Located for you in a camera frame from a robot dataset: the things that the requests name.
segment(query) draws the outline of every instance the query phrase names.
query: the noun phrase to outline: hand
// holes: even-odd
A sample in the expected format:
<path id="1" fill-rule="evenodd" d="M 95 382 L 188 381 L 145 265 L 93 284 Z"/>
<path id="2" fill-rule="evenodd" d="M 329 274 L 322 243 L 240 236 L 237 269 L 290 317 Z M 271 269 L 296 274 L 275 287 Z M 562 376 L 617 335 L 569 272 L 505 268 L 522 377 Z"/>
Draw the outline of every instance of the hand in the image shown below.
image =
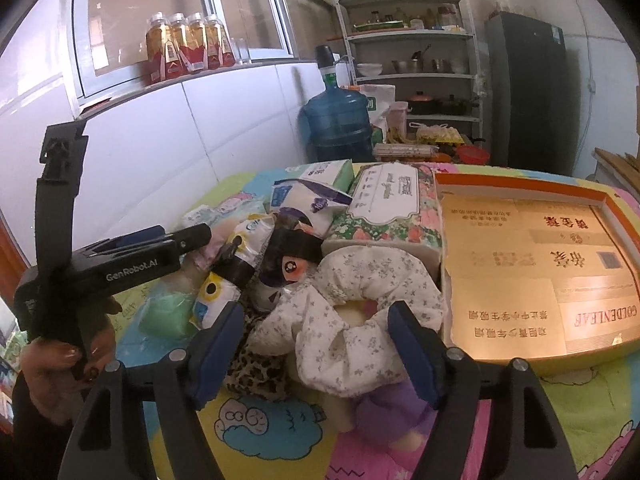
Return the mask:
<path id="1" fill-rule="evenodd" d="M 109 314 L 121 310 L 113 300 Z M 107 326 L 92 340 L 88 362 L 84 366 L 84 379 L 76 381 L 71 368 L 81 359 L 79 348 L 62 341 L 36 338 L 20 354 L 20 368 L 29 387 L 31 402 L 54 424 L 65 424 L 81 403 L 80 391 L 90 386 L 104 366 L 115 358 L 115 332 L 107 318 Z"/>

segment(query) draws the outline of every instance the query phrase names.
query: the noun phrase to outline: white floral scrunchie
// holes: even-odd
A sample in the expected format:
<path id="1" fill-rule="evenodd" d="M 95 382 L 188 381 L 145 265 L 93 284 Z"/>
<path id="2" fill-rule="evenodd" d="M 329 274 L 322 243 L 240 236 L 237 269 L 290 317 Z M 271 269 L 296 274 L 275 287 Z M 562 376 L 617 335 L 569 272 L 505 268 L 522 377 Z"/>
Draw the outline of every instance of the white floral scrunchie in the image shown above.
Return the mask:
<path id="1" fill-rule="evenodd" d="M 363 326 L 351 327 L 334 310 L 353 300 L 378 302 Z M 248 349 L 272 356 L 295 351 L 304 384 L 356 397 L 406 378 L 386 329 L 387 309 L 399 300 L 422 326 L 440 328 L 444 301 L 420 260 L 395 248 L 344 247 L 327 255 L 318 272 L 254 329 Z"/>

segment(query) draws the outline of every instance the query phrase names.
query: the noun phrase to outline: black refrigerator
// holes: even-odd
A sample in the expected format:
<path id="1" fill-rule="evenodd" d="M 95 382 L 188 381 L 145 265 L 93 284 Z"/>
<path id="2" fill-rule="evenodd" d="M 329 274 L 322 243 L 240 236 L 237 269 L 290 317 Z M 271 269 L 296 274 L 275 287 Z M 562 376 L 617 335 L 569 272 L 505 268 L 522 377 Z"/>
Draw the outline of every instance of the black refrigerator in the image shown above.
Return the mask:
<path id="1" fill-rule="evenodd" d="M 569 175 L 575 156 L 562 29 L 501 12 L 485 23 L 491 60 L 491 164 Z"/>

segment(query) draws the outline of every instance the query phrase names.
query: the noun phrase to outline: black robotic device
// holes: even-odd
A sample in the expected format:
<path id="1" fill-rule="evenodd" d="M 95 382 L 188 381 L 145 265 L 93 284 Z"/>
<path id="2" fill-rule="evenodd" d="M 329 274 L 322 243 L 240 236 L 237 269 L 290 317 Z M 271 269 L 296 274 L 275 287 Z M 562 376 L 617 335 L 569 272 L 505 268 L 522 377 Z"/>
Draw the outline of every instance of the black robotic device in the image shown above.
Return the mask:
<path id="1" fill-rule="evenodd" d="M 83 129 L 82 121 L 47 129 L 40 159 L 46 166 L 36 192 L 38 267 L 25 272 L 15 309 L 30 339 L 56 338 L 86 350 L 103 326 L 111 294 L 174 272 L 180 254 L 208 243 L 210 229 L 165 235 L 156 226 L 72 253 L 73 204 L 87 143 Z M 438 410 L 412 480 L 460 478 L 480 399 L 491 399 L 492 409 L 479 480 L 577 477 L 558 418 L 525 360 L 484 364 L 459 348 L 447 349 L 404 301 L 389 309 L 388 331 L 418 396 Z M 216 397 L 241 336 L 242 307 L 229 302 L 187 349 L 138 367 L 109 363 L 85 400 L 59 479 L 155 480 L 142 412 L 142 402 L 153 401 L 175 479 L 224 480 L 196 410 Z M 606 480 L 638 477 L 639 434 Z"/>

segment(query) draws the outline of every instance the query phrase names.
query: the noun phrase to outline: purple fabric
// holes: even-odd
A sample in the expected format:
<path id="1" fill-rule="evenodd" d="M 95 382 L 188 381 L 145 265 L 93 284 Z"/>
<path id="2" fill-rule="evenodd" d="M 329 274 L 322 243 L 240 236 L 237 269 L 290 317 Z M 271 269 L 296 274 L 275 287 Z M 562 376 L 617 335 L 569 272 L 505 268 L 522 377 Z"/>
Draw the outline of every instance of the purple fabric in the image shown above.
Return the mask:
<path id="1" fill-rule="evenodd" d="M 429 434 L 435 418 L 436 411 L 418 398 L 409 380 L 380 386 L 355 403 L 355 423 L 360 436 L 383 447 L 410 430 Z"/>

